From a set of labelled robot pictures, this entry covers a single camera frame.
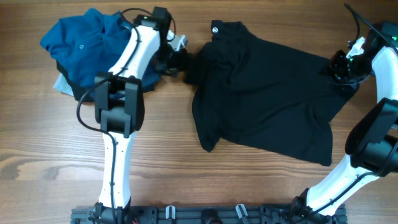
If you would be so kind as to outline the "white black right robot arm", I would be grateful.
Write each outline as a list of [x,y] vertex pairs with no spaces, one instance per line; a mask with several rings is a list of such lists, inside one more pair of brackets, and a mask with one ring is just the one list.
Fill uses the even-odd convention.
[[290,204],[294,223],[328,223],[337,209],[366,184],[397,172],[397,24],[389,21],[369,27],[346,57],[351,70],[376,78],[377,103],[352,129],[341,162],[317,185]]

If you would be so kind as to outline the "black polo shirt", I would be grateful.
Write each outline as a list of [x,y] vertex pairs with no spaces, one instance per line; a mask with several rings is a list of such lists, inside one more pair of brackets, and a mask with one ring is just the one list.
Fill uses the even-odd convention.
[[328,59],[262,40],[241,22],[211,22],[185,81],[201,147],[220,139],[307,162],[332,163],[330,121],[357,86],[322,74]]

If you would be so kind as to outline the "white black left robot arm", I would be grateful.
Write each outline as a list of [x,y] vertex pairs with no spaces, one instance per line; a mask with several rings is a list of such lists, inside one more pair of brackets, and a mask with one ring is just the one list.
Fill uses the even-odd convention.
[[175,21],[166,8],[155,7],[132,22],[129,42],[120,59],[95,78],[95,119],[105,146],[104,178],[93,223],[130,223],[129,170],[134,138],[144,115],[142,82],[148,65],[175,77],[187,66],[187,38],[170,31]]

